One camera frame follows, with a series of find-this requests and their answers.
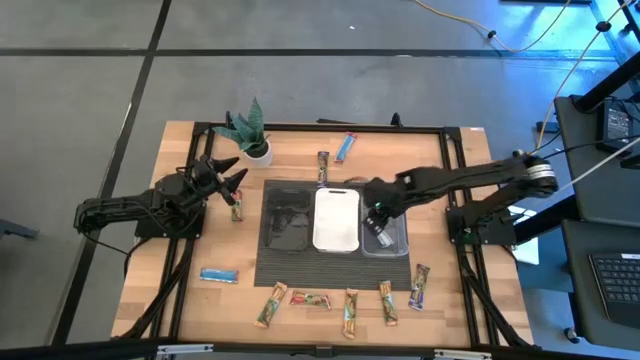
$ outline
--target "potted plant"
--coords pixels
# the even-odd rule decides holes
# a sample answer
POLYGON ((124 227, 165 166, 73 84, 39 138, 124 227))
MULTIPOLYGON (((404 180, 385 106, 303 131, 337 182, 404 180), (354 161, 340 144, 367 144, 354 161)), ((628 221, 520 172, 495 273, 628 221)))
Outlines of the potted plant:
POLYGON ((254 167, 267 167, 273 160, 271 143, 264 136, 264 123, 262 122, 262 109, 258 100, 253 99, 251 109, 249 109, 249 119, 245 119, 242 114, 231 116, 231 123, 235 130, 226 127, 216 127, 214 131, 228 139, 235 141, 240 150, 254 167))

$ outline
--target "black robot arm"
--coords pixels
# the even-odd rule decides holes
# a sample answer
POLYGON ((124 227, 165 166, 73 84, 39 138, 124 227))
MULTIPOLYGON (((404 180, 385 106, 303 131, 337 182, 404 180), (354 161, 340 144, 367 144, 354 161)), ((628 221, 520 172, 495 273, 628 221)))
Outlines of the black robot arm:
POLYGON ((465 204, 462 221, 472 227, 526 197, 548 197, 558 190, 551 165, 536 156, 524 155, 490 164, 445 170, 418 167, 396 174, 392 183, 374 178, 364 186, 364 203, 369 208, 365 226, 380 235, 389 218, 409 208, 427 204, 451 191, 505 184, 483 201, 465 204))
POLYGON ((76 208, 74 227, 78 232, 90 233, 111 223, 145 221, 154 224, 159 236, 177 237, 201 213, 203 200, 209 195, 220 193, 227 204, 235 204, 231 194, 247 169, 224 179, 220 174, 238 160, 214 160, 203 155, 189 168, 176 169, 176 173, 158 180, 153 189, 140 195, 87 199, 76 208))

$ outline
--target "wooden tabletop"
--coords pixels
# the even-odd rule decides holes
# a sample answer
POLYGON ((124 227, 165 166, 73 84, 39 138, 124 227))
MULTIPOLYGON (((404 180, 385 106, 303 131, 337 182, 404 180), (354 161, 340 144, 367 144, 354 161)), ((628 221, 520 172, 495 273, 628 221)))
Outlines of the wooden tabletop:
MULTIPOLYGON (((183 166, 193 129, 192 122, 168 122, 164 131, 151 183, 183 166)), ((329 311, 288 305, 292 289, 285 295, 268 329, 254 325, 272 288, 254 287, 256 253, 266 179, 315 180, 316 155, 329 151, 331 158, 342 144, 343 132, 273 131, 269 140, 274 158, 267 169, 251 169, 242 182, 243 222, 230 221, 230 209, 220 196, 209 198, 205 228, 196 241, 189 273, 179 338, 185 341, 334 344, 389 346, 468 347, 469 337, 455 249, 448 241, 444 208, 446 197, 407 212, 412 276, 418 263, 431 268, 424 310, 408 307, 409 292, 393 291, 398 325, 385 325, 377 291, 361 290, 357 303, 356 338, 341 334, 344 290, 312 289, 328 294, 329 311), (200 280, 203 267, 239 270, 238 284, 200 280)), ((463 146, 468 165, 490 161, 482 128, 463 128, 463 146)), ((452 163, 455 153, 450 146, 452 163)), ((217 159, 240 156, 229 173, 249 164, 237 145, 215 137, 213 155, 217 159)), ((417 166, 442 166, 438 137, 428 134, 360 133, 343 164, 329 162, 329 180, 354 176, 381 177, 393 181, 398 172, 417 166)), ((495 190, 475 189, 474 199, 495 190)), ((167 239, 152 239, 131 259, 113 335, 127 331, 158 291, 167 250, 167 239)), ((499 246, 484 246, 484 258, 491 295, 505 318, 527 341, 532 341, 518 274, 513 258, 499 246)), ((167 302, 161 334, 168 333, 173 297, 167 302)), ((480 336, 487 341, 482 307, 476 299, 480 336)))

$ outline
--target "gray floor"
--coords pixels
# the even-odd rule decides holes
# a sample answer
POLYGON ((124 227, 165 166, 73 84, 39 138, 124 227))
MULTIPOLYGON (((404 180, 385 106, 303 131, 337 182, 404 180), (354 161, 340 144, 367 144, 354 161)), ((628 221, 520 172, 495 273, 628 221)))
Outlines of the gray floor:
MULTIPOLYGON (((605 16, 610 3, 601 6, 605 16)), ((3 0, 0 47, 145 48, 160 4, 3 0)), ((494 26, 513 47, 534 39, 559 10, 497 0, 437 6, 494 26)), ((571 6, 535 49, 582 49, 595 23, 588 7, 571 6)), ((636 41, 612 33, 625 53, 637 51, 636 41)), ((404 0, 175 0, 160 47, 491 49, 469 26, 404 0)), ((609 47, 601 38, 593 49, 609 47)), ((98 191, 140 65, 140 58, 0 57, 0 218, 41 230, 35 241, 9 236, 0 242, 1 348, 47 342, 78 247, 73 210, 98 191)), ((226 110, 246 111, 253 96, 274 122, 324 117, 382 124, 398 111, 411 125, 481 126, 492 156, 503 158, 514 148, 533 148, 532 127, 572 65, 549 59, 156 58, 114 196, 148 186, 165 121, 220 120, 226 110)), ((562 94, 582 93, 616 67, 612 59, 585 61, 562 94)), ((567 182, 564 160, 554 158, 554 166, 560 182, 567 182)), ((540 210, 548 203, 525 205, 540 210)), ((101 239, 126 249, 132 228, 111 226, 101 239)), ((70 341, 108 338, 122 281, 121 256, 99 249, 70 341)), ((566 301, 540 290, 526 290, 525 298, 543 348, 639 356, 584 341, 569 344, 561 330, 571 320, 558 316, 567 311, 566 301)))

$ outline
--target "white plate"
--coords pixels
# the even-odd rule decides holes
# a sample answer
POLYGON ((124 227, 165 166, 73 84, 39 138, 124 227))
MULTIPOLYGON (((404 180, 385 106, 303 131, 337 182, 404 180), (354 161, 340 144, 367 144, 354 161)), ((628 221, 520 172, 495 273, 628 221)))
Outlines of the white plate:
POLYGON ((358 248, 360 194, 353 189, 316 191, 313 246, 319 251, 350 253, 358 248))

